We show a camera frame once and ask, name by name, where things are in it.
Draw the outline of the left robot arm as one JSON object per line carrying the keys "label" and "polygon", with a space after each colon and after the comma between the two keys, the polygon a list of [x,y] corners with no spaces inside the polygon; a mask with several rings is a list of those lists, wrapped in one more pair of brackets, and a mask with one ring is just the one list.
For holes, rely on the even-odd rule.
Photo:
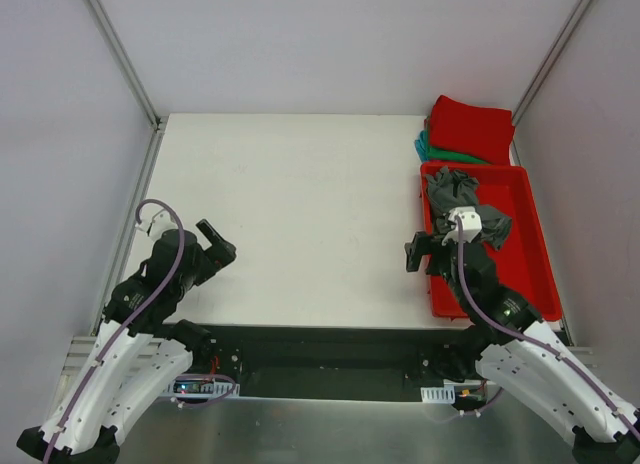
{"label": "left robot arm", "polygon": [[181,320],[162,328],[192,288],[236,258],[236,248],[207,220],[197,229],[159,231],[149,258],[112,291],[91,352],[57,410],[23,430],[17,446],[42,463],[113,463],[132,428],[187,371],[216,380],[212,335]]}

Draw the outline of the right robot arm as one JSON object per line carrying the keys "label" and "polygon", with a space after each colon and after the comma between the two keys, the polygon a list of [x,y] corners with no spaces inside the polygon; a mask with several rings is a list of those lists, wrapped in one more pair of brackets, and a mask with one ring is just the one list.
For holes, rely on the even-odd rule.
{"label": "right robot arm", "polygon": [[639,410],[617,395],[558,338],[536,308],[502,284],[479,242],[418,232],[404,246],[406,269],[441,278],[471,320],[429,359],[434,373],[488,380],[544,420],[578,463],[634,463]]}

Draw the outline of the dark grey t shirt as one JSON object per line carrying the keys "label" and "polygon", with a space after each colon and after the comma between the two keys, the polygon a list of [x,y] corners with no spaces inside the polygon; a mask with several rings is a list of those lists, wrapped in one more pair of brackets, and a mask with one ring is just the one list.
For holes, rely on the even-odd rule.
{"label": "dark grey t shirt", "polygon": [[499,251],[511,233],[512,218],[492,205],[481,204],[478,188],[475,177],[447,166],[427,175],[425,191],[432,212],[432,229],[436,234],[446,234],[453,225],[449,220],[451,212],[456,208],[472,208],[481,220],[480,241]]}

